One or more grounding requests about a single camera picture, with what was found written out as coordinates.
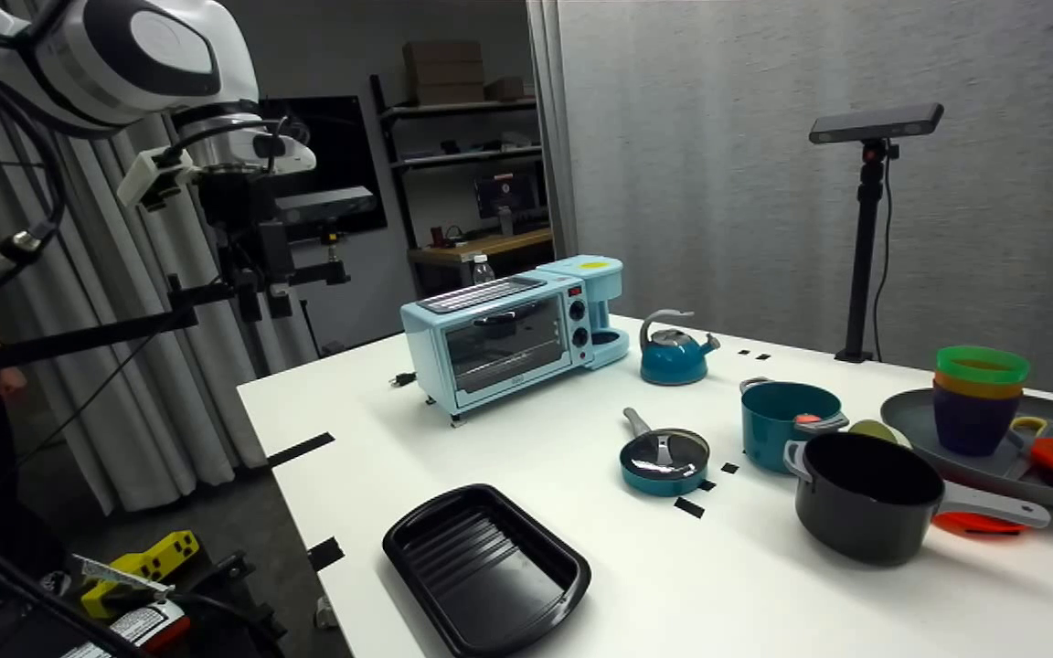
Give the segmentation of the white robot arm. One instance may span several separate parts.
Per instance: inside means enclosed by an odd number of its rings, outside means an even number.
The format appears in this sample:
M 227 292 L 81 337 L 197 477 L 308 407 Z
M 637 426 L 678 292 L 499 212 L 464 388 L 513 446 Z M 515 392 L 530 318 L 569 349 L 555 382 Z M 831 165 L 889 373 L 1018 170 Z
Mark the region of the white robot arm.
M 223 0 L 47 0 L 37 14 L 0 2 L 0 109 L 78 137 L 170 114 L 175 137 L 138 148 L 118 196 L 153 207 L 187 184 L 202 196 L 248 196 L 253 207 L 223 224 L 235 263 L 293 276 L 265 184 L 316 156 L 263 114 L 253 51 Z

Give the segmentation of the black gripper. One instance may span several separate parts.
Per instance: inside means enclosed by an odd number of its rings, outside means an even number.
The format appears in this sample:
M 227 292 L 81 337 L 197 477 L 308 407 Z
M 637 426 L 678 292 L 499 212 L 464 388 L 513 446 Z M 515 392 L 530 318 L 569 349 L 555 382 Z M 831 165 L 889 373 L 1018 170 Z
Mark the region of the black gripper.
M 296 273 L 285 219 L 263 170 L 209 170 L 197 179 L 197 199 L 215 234 L 223 273 L 253 273 L 270 285 Z

